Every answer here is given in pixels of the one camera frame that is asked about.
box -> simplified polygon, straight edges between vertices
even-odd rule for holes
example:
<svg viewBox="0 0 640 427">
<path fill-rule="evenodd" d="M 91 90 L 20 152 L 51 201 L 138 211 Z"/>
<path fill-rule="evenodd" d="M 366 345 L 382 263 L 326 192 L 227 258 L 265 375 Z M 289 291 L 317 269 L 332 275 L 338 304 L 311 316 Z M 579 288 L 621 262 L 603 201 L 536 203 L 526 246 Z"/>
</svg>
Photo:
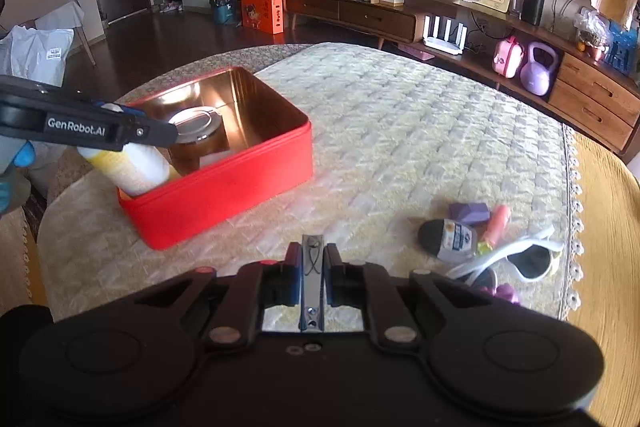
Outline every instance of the box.
<svg viewBox="0 0 640 427">
<path fill-rule="evenodd" d="M 404 4 L 404 0 L 380 0 L 380 2 L 391 4 L 392 6 Z"/>
<path fill-rule="evenodd" d="M 242 26 L 276 34 L 284 31 L 282 0 L 241 0 Z"/>
<path fill-rule="evenodd" d="M 232 155 L 120 206 L 147 245 L 169 248 L 313 175 L 306 115 L 242 68 L 226 68 L 131 104 L 168 121 L 189 108 L 220 113 Z"/>
</svg>

metal bracket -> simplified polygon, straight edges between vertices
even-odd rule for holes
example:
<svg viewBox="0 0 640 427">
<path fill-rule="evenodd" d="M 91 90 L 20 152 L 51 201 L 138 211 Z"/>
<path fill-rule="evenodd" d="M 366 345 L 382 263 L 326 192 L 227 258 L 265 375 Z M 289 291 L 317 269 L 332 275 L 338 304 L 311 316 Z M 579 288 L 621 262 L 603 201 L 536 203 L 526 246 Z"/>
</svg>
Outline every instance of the metal bracket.
<svg viewBox="0 0 640 427">
<path fill-rule="evenodd" d="M 302 236 L 302 291 L 300 296 L 300 331 L 324 331 L 324 237 Z"/>
</svg>

hand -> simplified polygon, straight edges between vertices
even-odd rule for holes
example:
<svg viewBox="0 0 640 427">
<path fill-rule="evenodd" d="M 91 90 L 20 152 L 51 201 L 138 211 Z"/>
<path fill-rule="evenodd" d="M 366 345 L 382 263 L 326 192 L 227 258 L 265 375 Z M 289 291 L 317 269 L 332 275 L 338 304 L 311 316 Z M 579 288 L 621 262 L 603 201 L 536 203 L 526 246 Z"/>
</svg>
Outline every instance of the hand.
<svg viewBox="0 0 640 427">
<path fill-rule="evenodd" d="M 15 155 L 14 165 L 16 167 L 28 167 L 33 163 L 35 157 L 36 153 L 33 150 L 33 145 L 27 142 L 22 149 L 18 151 L 17 155 Z M 4 212 L 11 203 L 13 192 L 12 179 L 12 176 L 0 177 L 0 213 Z"/>
</svg>

dark lens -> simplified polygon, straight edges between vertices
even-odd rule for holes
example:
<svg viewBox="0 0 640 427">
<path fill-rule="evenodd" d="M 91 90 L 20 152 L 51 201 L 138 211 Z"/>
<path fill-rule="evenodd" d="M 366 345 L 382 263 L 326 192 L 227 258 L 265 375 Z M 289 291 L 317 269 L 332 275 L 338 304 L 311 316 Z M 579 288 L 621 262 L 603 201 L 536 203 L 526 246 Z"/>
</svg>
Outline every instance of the dark lens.
<svg viewBox="0 0 640 427">
<path fill-rule="evenodd" d="M 523 252 L 508 255 L 507 259 L 516 266 L 523 277 L 536 279 L 549 267 L 551 253 L 544 247 L 533 245 Z"/>
<path fill-rule="evenodd" d="M 469 279 L 469 277 L 471 277 L 471 274 L 464 275 L 457 280 L 459 282 L 466 283 L 466 280 Z M 495 289 L 497 285 L 498 285 L 498 281 L 495 276 L 495 272 L 489 267 L 484 269 L 484 271 L 478 276 L 478 278 L 471 285 L 471 288 L 474 288 L 477 290 L 478 288 L 482 288 L 484 286 L 485 288 L 489 288 L 491 290 L 491 289 Z"/>
</svg>

lace trim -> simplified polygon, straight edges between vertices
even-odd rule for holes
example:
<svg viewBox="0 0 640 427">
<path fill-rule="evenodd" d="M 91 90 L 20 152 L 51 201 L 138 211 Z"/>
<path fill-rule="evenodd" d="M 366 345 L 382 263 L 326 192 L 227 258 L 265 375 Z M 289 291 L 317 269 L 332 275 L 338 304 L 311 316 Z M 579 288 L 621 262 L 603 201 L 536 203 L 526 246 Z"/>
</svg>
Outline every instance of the lace trim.
<svg viewBox="0 0 640 427">
<path fill-rule="evenodd" d="M 581 179 L 578 167 L 578 150 L 575 148 L 575 131 L 562 124 L 564 134 L 564 151 L 566 155 L 567 169 L 567 218 L 569 234 L 567 240 L 567 259 L 565 278 L 562 283 L 562 298 L 560 302 L 559 318 L 566 320 L 570 310 L 577 310 L 580 307 L 580 296 L 573 288 L 574 282 L 579 281 L 584 276 L 582 268 L 578 263 L 578 257 L 584 253 L 582 242 L 577 235 L 584 230 L 584 224 L 579 215 L 582 210 L 582 202 L 578 196 L 582 194 L 582 187 L 578 184 Z"/>
<path fill-rule="evenodd" d="M 22 254 L 22 268 L 24 269 L 24 285 L 27 288 L 27 295 L 29 296 L 29 300 L 33 299 L 33 293 L 31 292 L 31 279 L 29 278 L 29 243 L 27 241 L 27 227 L 29 226 L 27 223 L 26 217 L 24 217 L 24 212 L 22 212 L 24 226 L 22 227 L 22 243 L 24 245 L 24 253 Z"/>
</svg>

